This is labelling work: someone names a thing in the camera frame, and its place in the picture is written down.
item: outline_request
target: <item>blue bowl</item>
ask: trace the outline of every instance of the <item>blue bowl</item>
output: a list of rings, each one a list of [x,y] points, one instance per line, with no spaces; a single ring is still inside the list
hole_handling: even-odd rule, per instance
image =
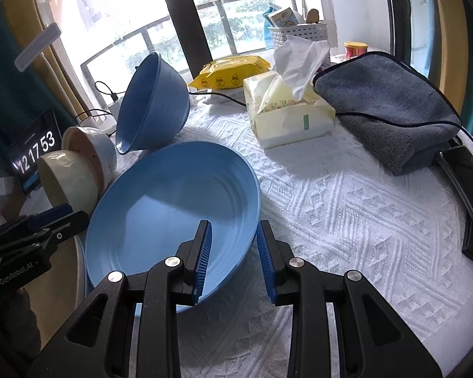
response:
[[[135,71],[117,118],[116,148],[157,149],[169,143],[189,115],[189,94],[182,77],[157,52]]]
[[[124,172],[97,205],[86,237],[91,283],[96,286],[113,270],[148,271],[175,255],[207,219],[212,249],[203,301],[242,262],[260,209],[256,174],[240,154],[211,142],[167,146]]]

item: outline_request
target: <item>charging cable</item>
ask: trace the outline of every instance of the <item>charging cable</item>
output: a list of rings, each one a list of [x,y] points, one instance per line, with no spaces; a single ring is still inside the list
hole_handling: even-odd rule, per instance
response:
[[[112,96],[112,94],[114,94],[115,98],[117,99],[117,94],[112,92],[112,90],[108,87],[108,85],[106,83],[103,83],[101,81],[97,81],[97,83],[98,82],[104,84],[110,91],[110,93],[103,92],[101,90],[99,90],[99,92],[101,92],[102,94],[111,95],[111,96]],[[235,102],[239,105],[247,107],[247,105],[244,104],[243,102],[241,102],[239,100],[236,100],[236,99],[230,97],[229,95],[221,94],[220,92],[189,92],[189,95],[219,95],[221,97],[232,100],[233,102]],[[391,126],[396,126],[398,128],[420,128],[421,126],[430,126],[430,125],[450,125],[450,126],[455,126],[457,129],[463,131],[468,136],[468,138],[471,140],[471,142],[473,142],[473,137],[462,125],[459,125],[459,123],[455,123],[455,122],[447,121],[447,120],[419,122],[419,123],[398,123],[398,122],[389,121],[387,119],[381,118],[381,117],[376,116],[376,115],[371,115],[371,114],[367,114],[367,113],[364,113],[364,112],[351,112],[351,111],[337,112],[336,116],[362,116],[363,118],[372,119],[374,121],[382,122],[382,123],[385,123],[385,124],[391,125]]]
[[[112,113],[110,113],[109,111],[105,111],[105,110],[103,110],[103,109],[92,108],[92,109],[88,109],[87,111],[83,111],[83,112],[77,114],[77,115],[76,115],[76,119],[77,119],[78,117],[80,117],[81,115],[88,115],[88,116],[105,116],[105,115],[111,115],[111,116],[112,116]],[[115,129],[114,132],[111,132],[110,134],[107,134],[107,136],[112,136],[112,135],[114,135],[115,132],[116,132],[116,130],[117,130],[117,129]]]

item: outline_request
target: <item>window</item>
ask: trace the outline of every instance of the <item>window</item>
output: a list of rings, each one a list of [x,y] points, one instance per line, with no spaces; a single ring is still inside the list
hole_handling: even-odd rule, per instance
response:
[[[427,77],[434,45],[435,0],[410,0],[412,47],[410,65]]]
[[[321,0],[193,1],[210,50],[205,62],[209,56],[271,50],[262,15],[270,6],[292,7],[303,16],[309,8],[322,13]],[[153,51],[186,81],[191,78],[187,51],[165,0],[37,0],[37,4],[46,24],[55,21],[60,26],[66,56],[94,107],[111,102],[96,90],[95,81],[103,80],[115,92],[125,91],[135,67]]]

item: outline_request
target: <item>balcony railing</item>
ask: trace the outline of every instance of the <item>balcony railing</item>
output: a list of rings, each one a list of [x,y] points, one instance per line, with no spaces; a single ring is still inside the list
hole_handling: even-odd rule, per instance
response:
[[[224,6],[225,3],[231,3],[231,2],[236,2],[236,1],[242,1],[242,0],[216,0],[216,1],[210,1],[208,3],[197,5],[196,8],[197,8],[198,11],[203,10],[205,8],[210,8],[210,7],[216,7],[217,8],[217,12],[219,14],[220,20],[222,22],[222,27],[223,27],[224,32],[225,32],[226,41],[227,41],[228,47],[230,48],[230,51],[231,51],[231,55],[249,54],[249,53],[259,52],[259,51],[265,50],[265,47],[263,47],[263,48],[260,48],[260,49],[257,49],[257,50],[238,52],[237,46],[235,44],[235,38],[233,37],[233,33],[232,33],[231,27],[230,27],[230,22],[228,21],[225,6]],[[298,4],[297,4],[296,0],[291,0],[291,8],[293,8],[293,10],[295,10],[295,11],[298,11]],[[306,14],[307,5],[306,5],[305,0],[301,0],[301,10],[303,11],[304,14]],[[89,58],[87,61],[85,61],[81,64],[81,69],[82,69],[82,73],[84,75],[84,78],[86,79],[86,82],[88,83],[89,87],[91,88],[91,90],[94,93],[96,99],[98,100],[98,103],[102,106],[102,108],[106,107],[106,102],[103,99],[101,93],[99,93],[95,88],[95,79],[93,78],[93,75],[89,71],[88,65],[92,61],[97,59],[99,56],[101,56],[102,54],[104,54],[105,52],[110,50],[111,48],[113,48],[115,46],[118,46],[119,44],[122,44],[123,42],[130,39],[131,37],[134,37],[134,36],[137,36],[137,35],[142,36],[142,38],[144,39],[145,45],[147,47],[147,51],[149,51],[149,53],[152,53],[153,51],[155,51],[155,48],[154,48],[154,44],[152,43],[151,38],[149,36],[149,32],[147,30],[149,30],[152,27],[158,26],[158,25],[160,25],[160,24],[162,24],[166,21],[169,21],[169,20],[170,20],[170,16],[167,15],[166,17],[160,18],[159,20],[150,22],[149,24],[146,24],[145,26],[140,27],[139,29],[137,29],[133,32],[130,32],[129,34],[126,34],[124,37],[122,37],[119,40],[113,42],[112,44],[108,45],[104,49],[100,50],[95,55],[93,55],[91,58]]]

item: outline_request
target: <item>tissue box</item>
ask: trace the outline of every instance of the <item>tissue box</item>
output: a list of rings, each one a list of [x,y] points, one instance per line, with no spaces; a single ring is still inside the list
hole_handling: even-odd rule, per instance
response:
[[[277,72],[244,79],[243,91],[252,131],[263,149],[322,136],[334,126],[334,108],[310,85],[294,100]]]
[[[291,8],[283,8],[268,14],[268,18],[276,27],[290,27],[298,25],[298,18],[296,18]]]

